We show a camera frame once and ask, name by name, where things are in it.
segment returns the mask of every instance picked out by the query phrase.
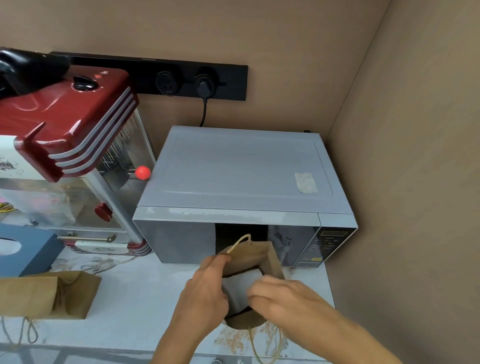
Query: microwave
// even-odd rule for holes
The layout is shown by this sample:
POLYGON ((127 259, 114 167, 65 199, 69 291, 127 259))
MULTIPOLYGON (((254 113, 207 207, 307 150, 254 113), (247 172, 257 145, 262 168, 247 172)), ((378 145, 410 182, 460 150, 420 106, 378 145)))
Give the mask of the microwave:
POLYGON ((318 267, 358 226, 316 133, 173 126, 133 221, 163 263, 199 264, 244 234, 318 267))

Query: beige wall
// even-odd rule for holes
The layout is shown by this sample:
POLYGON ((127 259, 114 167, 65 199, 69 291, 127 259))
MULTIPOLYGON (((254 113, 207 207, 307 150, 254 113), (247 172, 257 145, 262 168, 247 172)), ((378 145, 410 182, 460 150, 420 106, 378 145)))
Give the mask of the beige wall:
MULTIPOLYGON (((326 137, 389 0, 0 0, 0 44, 247 64, 247 101, 211 100, 206 126, 326 137)), ((157 151, 198 125, 192 98, 141 97, 157 151)))
POLYGON ((480 2, 393 0, 328 138, 360 230, 337 307, 405 363, 478 363, 480 2))

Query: popcorn machine knob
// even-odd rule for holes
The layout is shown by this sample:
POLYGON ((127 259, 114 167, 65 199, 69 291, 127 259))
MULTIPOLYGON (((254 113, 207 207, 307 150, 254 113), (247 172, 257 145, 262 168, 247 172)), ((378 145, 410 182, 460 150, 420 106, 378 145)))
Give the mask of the popcorn machine knob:
POLYGON ((110 207, 108 207, 108 205, 107 205, 105 202, 99 203, 99 204, 94 208, 94 211, 95 211, 96 215, 97 215, 99 218, 101 218, 102 220, 104 220, 104 221, 106 221, 106 222, 112 221, 113 212, 112 212, 112 210, 110 209, 110 207))
POLYGON ((145 166, 140 166, 135 170, 135 176, 139 180, 148 180, 151 175, 152 175, 152 171, 150 170, 150 168, 145 166))

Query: brown paper bag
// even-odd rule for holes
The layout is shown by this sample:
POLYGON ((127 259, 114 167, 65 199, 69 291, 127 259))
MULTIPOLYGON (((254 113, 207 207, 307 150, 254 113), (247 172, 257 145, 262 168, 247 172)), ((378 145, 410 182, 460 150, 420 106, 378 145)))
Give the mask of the brown paper bag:
MULTIPOLYGON (((268 274, 279 279, 285 279, 272 242, 253 242, 250 234, 243 238, 247 241, 238 243, 230 252, 232 246, 219 253, 229 254, 232 257, 230 263, 227 263, 223 268, 222 277, 230 277, 257 268, 264 275, 268 274)), ((260 326, 266 320, 259 313, 247 307, 236 315, 226 317, 225 321, 231 328, 246 330, 260 326)))
POLYGON ((100 281, 82 271, 0 279, 0 316, 85 319, 100 281))

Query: wall socket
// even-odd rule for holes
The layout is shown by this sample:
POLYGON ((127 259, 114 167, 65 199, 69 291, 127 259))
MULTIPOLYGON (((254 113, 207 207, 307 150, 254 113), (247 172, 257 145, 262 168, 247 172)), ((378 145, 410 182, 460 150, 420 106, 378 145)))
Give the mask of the wall socket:
POLYGON ((57 51, 51 54, 67 56, 73 65, 125 70, 129 73, 135 91, 139 94, 199 97, 194 88, 195 78, 201 69, 209 69, 218 78, 218 87, 212 98, 245 101, 247 97, 248 66, 244 65, 57 51), (168 74, 174 75, 174 80, 166 76, 168 74))

